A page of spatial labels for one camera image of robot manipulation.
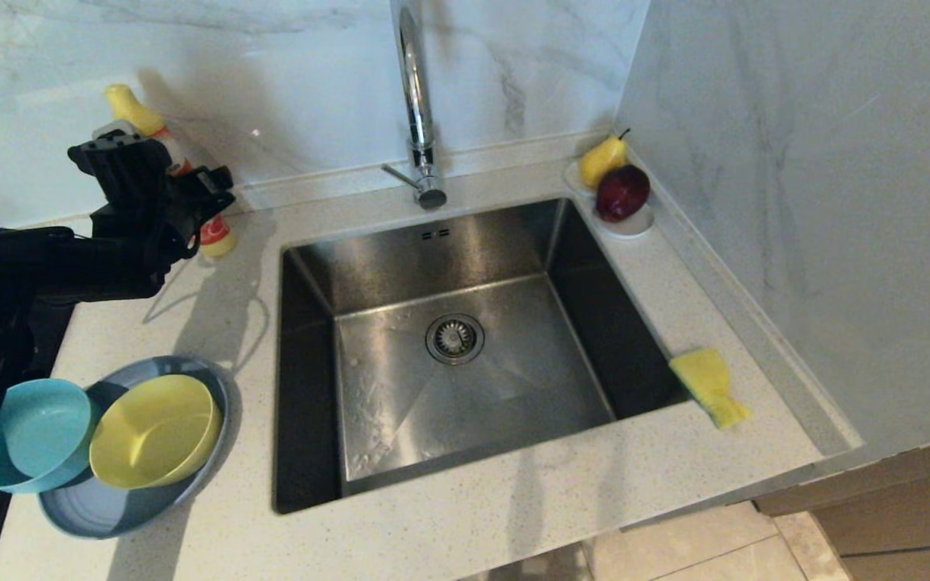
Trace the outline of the white orange dish soap bottle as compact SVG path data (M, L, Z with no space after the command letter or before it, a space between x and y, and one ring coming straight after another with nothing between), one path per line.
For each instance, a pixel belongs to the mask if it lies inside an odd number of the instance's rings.
M191 144L178 130L170 128L169 121L159 111L143 104L136 98L132 88L125 84L113 84L104 91L115 120L124 120L141 136L151 137L165 146L170 155L167 173L181 177L199 168L200 155L192 153ZM237 237L220 211L209 214L199 229L199 249L208 257L218 258L230 253L237 245Z

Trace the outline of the round metal sink drain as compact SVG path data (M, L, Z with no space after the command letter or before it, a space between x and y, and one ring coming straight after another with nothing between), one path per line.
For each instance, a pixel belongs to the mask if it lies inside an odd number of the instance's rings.
M425 332L429 355L447 366L475 360L484 348L486 331L478 320L465 313L450 313L433 320Z

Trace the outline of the stainless steel sink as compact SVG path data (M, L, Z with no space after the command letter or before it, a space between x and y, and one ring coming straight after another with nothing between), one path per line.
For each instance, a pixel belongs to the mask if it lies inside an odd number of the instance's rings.
M566 198L287 248L279 313L280 514L687 397Z

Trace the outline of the yellow sponge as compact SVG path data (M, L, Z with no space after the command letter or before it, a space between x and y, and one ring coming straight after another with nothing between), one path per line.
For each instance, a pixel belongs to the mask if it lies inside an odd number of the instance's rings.
M752 412L731 393L731 375L723 355L711 347L672 357L668 366L717 429L737 426Z

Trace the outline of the yellow plastic bowl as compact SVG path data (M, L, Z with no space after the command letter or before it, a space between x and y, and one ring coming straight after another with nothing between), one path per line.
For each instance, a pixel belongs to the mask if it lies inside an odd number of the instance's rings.
M202 468L223 415L206 383L167 374L134 386L101 416L89 459L100 481L122 490L176 484Z

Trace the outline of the chrome faucet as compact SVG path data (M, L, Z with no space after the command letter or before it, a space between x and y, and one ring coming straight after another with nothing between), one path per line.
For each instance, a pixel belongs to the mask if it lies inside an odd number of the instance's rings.
M408 150L416 177L384 163L381 169L413 188L414 199L425 211L446 205L442 173L436 159L436 131L425 70L423 32L417 15L418 0L390 0L401 84L408 117Z

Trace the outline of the teal plastic bowl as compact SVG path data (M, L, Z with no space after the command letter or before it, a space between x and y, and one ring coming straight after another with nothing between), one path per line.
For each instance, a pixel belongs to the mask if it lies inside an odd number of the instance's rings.
M42 378L10 387L0 409L0 492L51 491L88 470L101 413L69 380Z

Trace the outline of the blue-grey plate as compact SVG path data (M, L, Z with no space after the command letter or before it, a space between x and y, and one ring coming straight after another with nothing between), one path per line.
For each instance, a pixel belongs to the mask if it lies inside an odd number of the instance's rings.
M193 475L176 484L124 491L107 485L84 470L63 487L38 493L42 514L68 536L113 538L132 533L165 515L178 505L188 503L206 486L228 451L235 434L230 418L232 397L237 388L232 375L214 362L180 354L149 357L111 372L87 387L92 401L107 409L137 383L170 373L180 373L202 380L219 405L222 424L219 442L207 462Z

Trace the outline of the yellow pear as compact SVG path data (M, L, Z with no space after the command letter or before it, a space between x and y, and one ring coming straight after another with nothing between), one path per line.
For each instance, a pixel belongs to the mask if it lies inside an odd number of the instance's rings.
M631 132L628 127L619 135L609 135L600 144L591 148L578 162L580 183L591 191L610 170L622 168L627 163L627 143L625 137Z

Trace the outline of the dark red apple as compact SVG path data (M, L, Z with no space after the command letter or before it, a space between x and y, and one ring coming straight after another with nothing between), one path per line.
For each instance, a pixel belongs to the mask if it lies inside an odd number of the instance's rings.
M595 213L608 222L621 222L638 213L651 196L651 180L645 170L624 165L609 170L597 188Z

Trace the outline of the small white dish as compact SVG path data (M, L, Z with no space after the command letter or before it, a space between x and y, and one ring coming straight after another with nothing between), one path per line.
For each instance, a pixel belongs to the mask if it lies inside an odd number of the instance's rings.
M606 235L615 236L615 238L623 240L633 240L639 238L639 236L642 236L645 232L649 232L650 228L653 228L656 217L654 216L650 203L646 203L641 210L638 210L638 212L621 222L606 222L602 220L601 217L598 216L597 209L595 208L595 205L597 205L597 195L593 189L590 189L583 183L580 177L578 161L571 161L566 165L563 171L563 179L573 194L578 196L586 213L593 217L595 227L601 229Z

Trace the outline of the wooden cabinet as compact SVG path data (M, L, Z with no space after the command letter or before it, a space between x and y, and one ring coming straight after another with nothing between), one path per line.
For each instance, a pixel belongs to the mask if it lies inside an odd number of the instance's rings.
M856 581L930 581L930 445L754 504L769 517L811 516Z

